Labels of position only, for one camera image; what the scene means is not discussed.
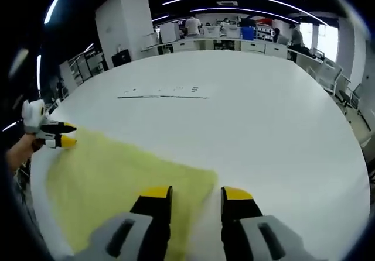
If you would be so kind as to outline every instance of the blue bin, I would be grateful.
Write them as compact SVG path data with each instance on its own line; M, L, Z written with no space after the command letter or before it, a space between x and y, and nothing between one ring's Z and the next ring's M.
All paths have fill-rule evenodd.
M242 27L241 32L243 40L254 40L254 27Z

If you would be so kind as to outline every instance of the yellow cloth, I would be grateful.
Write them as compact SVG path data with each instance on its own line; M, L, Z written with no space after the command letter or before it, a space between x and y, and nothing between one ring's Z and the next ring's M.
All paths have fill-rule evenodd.
M171 239L165 260L185 258L189 229L217 176L78 128L76 147L61 152L46 188L52 211L74 252L83 250L93 230L131 209L148 187L173 186Z

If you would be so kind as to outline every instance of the ceiling vent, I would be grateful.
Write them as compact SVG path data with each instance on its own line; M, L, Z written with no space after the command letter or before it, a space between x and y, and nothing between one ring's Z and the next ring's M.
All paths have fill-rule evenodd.
M226 5L226 6L238 6L238 2L232 2L232 1L217 2L217 4Z

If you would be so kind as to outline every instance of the round white table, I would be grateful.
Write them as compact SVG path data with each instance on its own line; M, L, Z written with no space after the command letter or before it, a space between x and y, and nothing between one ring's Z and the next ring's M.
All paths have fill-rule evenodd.
M208 99L117 99L132 87L193 86ZM366 226L370 191L360 146L331 97L291 61L238 51L150 57L88 80L52 117L217 172L187 260L225 260L221 186L250 192L263 214L301 235L316 258L339 259ZM44 188L58 153L35 153L31 175L37 220L55 257L70 252Z

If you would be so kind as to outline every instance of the human hand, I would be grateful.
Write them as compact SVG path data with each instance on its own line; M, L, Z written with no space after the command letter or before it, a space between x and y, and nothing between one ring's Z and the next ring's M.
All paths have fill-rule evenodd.
M12 173L21 164L43 146L43 139L37 139L33 134L24 134L21 139L6 153L6 161Z

